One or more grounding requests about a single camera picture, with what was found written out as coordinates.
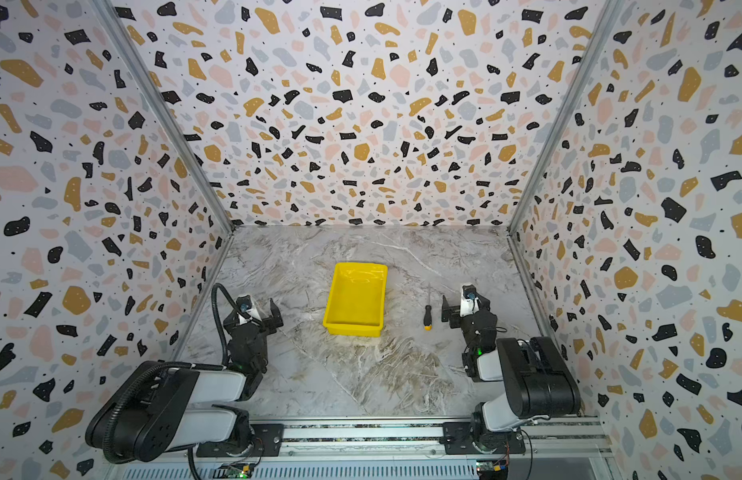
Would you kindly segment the black yellow handled screwdriver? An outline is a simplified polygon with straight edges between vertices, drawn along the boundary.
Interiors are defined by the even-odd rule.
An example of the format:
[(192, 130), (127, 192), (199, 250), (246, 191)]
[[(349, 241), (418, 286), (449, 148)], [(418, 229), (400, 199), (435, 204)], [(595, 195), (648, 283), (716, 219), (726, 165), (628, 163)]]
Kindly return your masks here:
[(432, 302), (431, 302), (431, 286), (428, 286), (428, 289), (427, 289), (427, 302), (425, 304), (423, 326), (426, 331), (432, 330), (433, 313), (432, 313)]

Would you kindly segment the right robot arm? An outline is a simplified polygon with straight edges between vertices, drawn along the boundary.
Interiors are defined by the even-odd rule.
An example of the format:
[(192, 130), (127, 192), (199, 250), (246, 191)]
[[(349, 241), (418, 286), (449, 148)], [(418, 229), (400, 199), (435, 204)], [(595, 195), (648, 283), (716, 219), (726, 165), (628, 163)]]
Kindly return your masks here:
[(574, 415), (581, 393), (555, 342), (546, 336), (506, 337), (490, 301), (472, 284), (460, 300), (442, 300), (441, 321), (465, 340), (463, 370), (475, 383), (499, 383), (503, 392), (479, 403), (469, 422), (444, 426), (449, 453), (512, 451), (511, 435), (526, 424)]

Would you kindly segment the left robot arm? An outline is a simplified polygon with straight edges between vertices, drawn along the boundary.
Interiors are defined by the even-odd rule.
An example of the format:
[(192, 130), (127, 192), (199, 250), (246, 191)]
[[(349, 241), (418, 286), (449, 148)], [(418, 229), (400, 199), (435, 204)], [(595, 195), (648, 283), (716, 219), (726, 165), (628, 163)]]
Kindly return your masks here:
[(266, 444), (240, 403), (268, 371), (268, 338), (284, 325), (275, 302), (262, 315), (250, 296), (217, 319), (225, 357), (219, 364), (143, 362), (94, 415), (88, 446), (113, 464), (150, 462), (197, 448), (202, 455), (261, 455)]

